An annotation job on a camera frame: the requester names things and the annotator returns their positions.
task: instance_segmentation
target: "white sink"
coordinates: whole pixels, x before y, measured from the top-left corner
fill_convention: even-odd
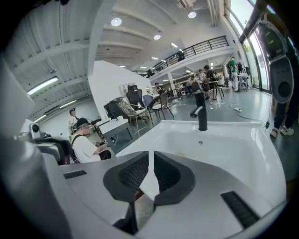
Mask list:
[[[262,124],[208,122],[208,130],[204,132],[198,127],[198,121],[162,120],[116,156],[149,151],[149,172],[140,188],[152,200],[159,194],[153,171],[154,151],[162,151],[226,170],[263,196],[272,207],[285,201],[283,168]]]

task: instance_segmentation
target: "air conditioner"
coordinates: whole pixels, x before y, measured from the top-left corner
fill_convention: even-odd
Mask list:
[[[193,3],[196,2],[196,0],[176,0],[177,6],[179,8],[187,8],[187,7],[193,7]]]

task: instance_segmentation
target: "ceiling beam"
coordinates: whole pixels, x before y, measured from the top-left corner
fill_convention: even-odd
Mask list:
[[[134,59],[134,57],[131,56],[122,56],[122,55],[105,55],[105,54],[99,54],[96,55],[96,59],[102,59],[102,58],[125,58],[125,59]]]
[[[88,96],[89,93],[88,93],[88,88],[85,89],[84,91],[79,91],[79,92],[76,92],[72,95],[69,95],[67,97],[64,97],[64,98],[61,98],[59,99],[57,102],[54,102],[53,104],[50,104],[42,109],[33,109],[33,111],[35,110],[35,112],[33,114],[31,114],[30,118],[34,118],[34,119],[38,119],[39,117],[43,116],[45,112],[47,112],[48,110],[54,108],[54,107],[57,107],[59,105],[64,105],[68,102],[71,102],[73,100],[76,100],[78,98],[81,98],[83,96]]]
[[[38,101],[43,100],[44,98],[47,98],[49,95],[51,95],[54,91],[59,91],[65,87],[71,86],[71,85],[75,85],[75,84],[80,84],[82,82],[86,82],[87,81],[87,76],[83,76],[83,77],[78,77],[75,79],[71,79],[67,82],[64,82],[64,84],[59,84],[56,85],[54,87],[52,87],[51,89],[48,89],[47,91],[42,92],[41,94],[37,95],[36,97],[32,98],[33,101],[35,103],[37,103]]]
[[[137,32],[135,30],[131,30],[131,29],[123,28],[123,27],[117,27],[116,28],[116,27],[113,27],[113,26],[107,26],[107,25],[105,25],[104,29],[105,30],[109,30],[109,31],[117,31],[117,32],[127,33],[127,34],[138,36],[140,38],[143,38],[143,39],[149,40],[149,41],[152,40],[152,37],[150,37],[149,35],[145,35],[145,34],[143,34],[141,32]]]
[[[55,56],[57,54],[72,51],[72,50],[87,48],[88,46],[89,46],[89,40],[84,40],[84,41],[69,42],[66,44],[55,46],[53,48],[49,48],[45,51],[42,51],[28,58],[28,60],[22,62],[20,65],[18,65],[13,69],[13,73],[14,75],[19,75],[22,72],[24,72],[26,69],[34,66],[35,64],[48,59],[48,57],[50,56]]]
[[[101,0],[98,11],[93,21],[93,27],[90,33],[90,42],[88,50],[88,59],[87,59],[87,75],[91,76],[93,74],[93,66],[95,55],[98,48],[98,41],[100,39],[101,33],[103,31],[104,24],[109,19],[111,10],[115,5],[116,0]]]
[[[131,49],[136,49],[136,50],[143,50],[143,47],[137,46],[137,45],[132,45],[132,44],[127,44],[127,43],[122,43],[122,42],[98,42],[99,46],[113,46],[113,47],[124,47],[124,48],[131,48]]]
[[[159,8],[162,12],[164,12],[174,24],[177,24],[177,22],[172,18],[172,16],[160,5],[158,4],[156,1],[154,0],[147,0],[149,2],[151,2],[153,5],[155,5],[157,8]]]
[[[148,19],[148,18],[145,18],[145,17],[142,16],[142,15],[133,13],[133,12],[131,12],[131,11],[128,10],[128,9],[125,9],[125,10],[124,10],[124,9],[122,9],[122,8],[114,7],[114,8],[112,9],[112,11],[115,12],[115,13],[120,13],[120,14],[124,14],[124,15],[130,16],[130,17],[136,18],[136,19],[138,19],[138,20],[140,20],[140,21],[142,21],[142,22],[144,22],[144,23],[150,25],[152,28],[155,28],[155,29],[157,29],[157,30],[159,30],[159,31],[161,31],[161,32],[164,32],[164,29],[163,29],[159,24],[157,24],[157,23],[151,21],[151,20]]]

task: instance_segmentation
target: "person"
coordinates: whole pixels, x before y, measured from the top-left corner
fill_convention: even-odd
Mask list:
[[[211,81],[215,81],[216,79],[214,79],[213,76],[213,72],[210,70],[209,65],[205,65],[204,69],[206,70],[206,79],[204,79],[203,83],[207,83],[207,82],[211,82]],[[204,93],[206,95],[206,99],[210,99],[210,89],[214,88],[214,84],[204,84],[203,86],[203,90]]]
[[[198,78],[200,82],[203,82],[206,79],[206,75],[201,71],[201,69],[199,70]]]
[[[191,94],[191,86],[192,86],[192,80],[191,77],[189,77],[185,86],[185,91],[189,92],[189,94]]]
[[[239,80],[238,80],[238,68],[237,65],[235,63],[235,57],[232,57],[231,60],[229,61],[229,67],[232,71],[232,78],[233,78],[233,90],[235,92],[238,91],[238,84],[239,84]]]
[[[111,158],[111,153],[105,150],[107,144],[96,147],[86,136],[90,133],[90,123],[87,119],[80,118],[77,121],[77,131],[71,137],[71,146],[77,159],[81,163],[95,162]]]
[[[291,45],[289,41],[286,42],[287,44],[287,53],[286,56],[289,59],[292,67],[293,72],[293,78],[294,78],[294,89],[293,89],[293,95],[290,99],[289,103],[289,109],[287,112],[287,116],[285,119],[285,108],[286,103],[281,104],[278,103],[276,107],[275,112],[275,118],[274,118],[274,127],[272,129],[272,132],[270,135],[274,138],[277,137],[279,133],[279,128],[282,125],[282,122],[285,119],[285,125],[283,126],[282,130],[280,131],[282,135],[285,136],[292,136],[294,134],[294,130],[292,129],[292,125],[296,119],[296,114],[298,112],[298,106],[299,106],[299,87],[298,87],[298,78],[299,78],[299,62],[298,58],[296,56],[295,49]]]
[[[160,94],[161,90],[164,91],[164,88],[161,85],[159,85],[158,82],[155,83],[155,87],[156,87],[157,94]]]
[[[73,126],[77,123],[78,118],[76,116],[76,108],[70,109],[70,121],[69,121],[69,132],[70,134],[74,134]]]

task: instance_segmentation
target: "fluorescent light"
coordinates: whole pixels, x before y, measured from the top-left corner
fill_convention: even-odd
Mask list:
[[[189,18],[194,18],[194,17],[196,17],[196,12],[190,12],[190,13],[188,14],[188,17],[189,17]]]
[[[31,89],[30,91],[28,91],[27,94],[28,94],[28,95],[32,95],[32,94],[34,94],[35,92],[39,91],[41,88],[44,88],[44,87],[46,87],[47,85],[49,85],[49,84],[51,84],[51,83],[53,83],[53,82],[55,82],[55,81],[57,81],[57,80],[58,80],[57,77],[54,77],[54,78],[52,78],[52,79],[50,79],[50,80],[47,80],[47,81],[45,81],[44,83],[41,83],[41,84],[39,84],[38,86],[36,86],[36,87],[34,87],[33,89]]]
[[[73,101],[71,101],[71,102],[69,102],[69,103],[67,103],[67,104],[65,104],[65,105],[62,105],[62,106],[60,106],[59,108],[65,107],[65,106],[70,105],[71,103],[74,103],[74,102],[76,102],[76,100],[73,100]]]
[[[161,38],[161,35],[157,34],[157,35],[154,35],[154,39],[155,40],[159,40]]]
[[[114,26],[114,27],[117,27],[119,25],[121,25],[121,19],[120,18],[114,18],[112,21],[111,21],[111,25]]]
[[[44,114],[42,117],[39,117],[36,121],[34,121],[34,123],[40,121],[41,119],[43,119],[43,118],[45,118],[45,117],[46,117],[46,115]]]

